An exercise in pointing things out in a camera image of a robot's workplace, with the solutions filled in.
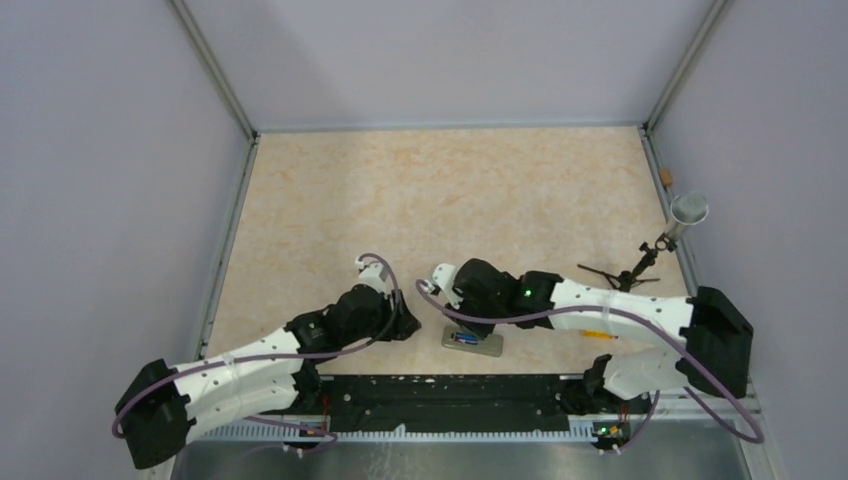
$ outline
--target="small tripod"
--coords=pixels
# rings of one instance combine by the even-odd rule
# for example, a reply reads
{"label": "small tripod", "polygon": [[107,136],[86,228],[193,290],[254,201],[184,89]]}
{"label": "small tripod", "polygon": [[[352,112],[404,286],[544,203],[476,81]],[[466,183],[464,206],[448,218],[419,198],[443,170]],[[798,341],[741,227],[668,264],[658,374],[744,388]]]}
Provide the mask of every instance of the small tripod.
{"label": "small tripod", "polygon": [[579,263],[577,264],[577,267],[582,268],[583,270],[588,270],[592,273],[597,273],[598,275],[603,275],[603,277],[607,279],[607,282],[609,282],[610,286],[615,290],[629,292],[632,288],[643,283],[659,282],[659,278],[643,279],[638,277],[639,275],[642,275],[648,267],[657,263],[657,256],[660,252],[666,250],[673,252],[676,248],[677,244],[674,240],[671,240],[665,234],[662,234],[654,242],[653,248],[648,246],[648,242],[642,243],[639,247],[639,251],[645,252],[645,254],[642,255],[642,259],[639,260],[639,263],[637,263],[635,267],[633,267],[633,270],[622,270],[618,275],[613,275],[611,273],[604,272],[603,270],[597,270],[585,265],[580,265]]}

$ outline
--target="lavender wall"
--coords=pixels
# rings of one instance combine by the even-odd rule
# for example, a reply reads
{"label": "lavender wall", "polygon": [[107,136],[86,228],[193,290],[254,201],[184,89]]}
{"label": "lavender wall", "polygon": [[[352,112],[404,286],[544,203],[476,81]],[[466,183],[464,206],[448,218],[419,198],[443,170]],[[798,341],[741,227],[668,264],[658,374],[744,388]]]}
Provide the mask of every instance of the lavender wall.
{"label": "lavender wall", "polygon": [[246,140],[166,2],[0,10],[0,478],[136,478],[112,408],[187,359]]}
{"label": "lavender wall", "polygon": [[738,1],[657,132],[704,191],[702,281],[753,323],[752,375],[789,478],[844,478],[848,3]]}
{"label": "lavender wall", "polygon": [[640,123],[712,0],[189,0],[259,130]]}

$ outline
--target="beige tabletop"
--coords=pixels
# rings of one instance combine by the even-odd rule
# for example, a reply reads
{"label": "beige tabletop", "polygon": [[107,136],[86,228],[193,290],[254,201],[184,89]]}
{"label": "beige tabletop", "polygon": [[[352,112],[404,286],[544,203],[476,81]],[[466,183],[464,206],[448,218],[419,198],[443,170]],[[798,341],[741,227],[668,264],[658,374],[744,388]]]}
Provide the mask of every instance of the beige tabletop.
{"label": "beige tabletop", "polygon": [[[356,280],[354,258],[373,251],[391,262],[423,327],[322,373],[582,372],[598,355],[643,345],[502,325],[500,358],[448,350],[450,322],[413,282],[478,257],[516,277],[543,270],[604,287],[576,264],[630,268],[663,225],[634,127],[262,135],[208,353],[334,302]],[[662,281],[633,293],[686,294],[673,254],[649,272]]]}

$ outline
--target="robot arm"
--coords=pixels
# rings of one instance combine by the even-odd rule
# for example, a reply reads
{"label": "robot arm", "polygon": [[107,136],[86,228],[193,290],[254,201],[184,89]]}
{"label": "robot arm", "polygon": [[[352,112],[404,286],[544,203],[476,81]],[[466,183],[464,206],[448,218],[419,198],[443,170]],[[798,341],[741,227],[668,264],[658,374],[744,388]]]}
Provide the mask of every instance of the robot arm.
{"label": "robot arm", "polygon": [[158,465],[233,420],[315,402],[321,383],[315,364],[347,345],[409,338],[421,324],[400,290],[387,288],[386,274],[381,263],[362,266],[357,284],[335,304],[249,345],[193,363],[147,364],[115,407],[113,433],[126,440],[135,467]]}
{"label": "robot arm", "polygon": [[[471,259],[458,268],[436,267],[429,293],[439,292],[449,302],[445,314],[481,338],[495,323],[513,323],[520,328],[594,330],[652,345],[633,354],[598,357],[584,373],[590,395],[602,387],[629,400],[643,392],[685,386],[721,395],[655,329],[704,365],[734,397],[745,395],[753,328],[719,290],[701,287],[695,297],[647,297],[581,285],[548,272],[515,278]],[[478,323],[455,314],[509,320]]]}

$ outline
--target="metal floor panel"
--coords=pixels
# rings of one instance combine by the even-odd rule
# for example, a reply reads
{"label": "metal floor panel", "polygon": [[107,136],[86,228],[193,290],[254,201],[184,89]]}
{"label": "metal floor panel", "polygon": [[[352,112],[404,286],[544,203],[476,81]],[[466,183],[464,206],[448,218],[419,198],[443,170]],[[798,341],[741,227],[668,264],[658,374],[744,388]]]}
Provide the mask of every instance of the metal floor panel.
{"label": "metal floor panel", "polygon": [[621,456],[588,445],[339,443],[299,460],[282,450],[233,459],[255,442],[191,444],[173,480],[748,480],[739,442],[704,421],[654,421]]}

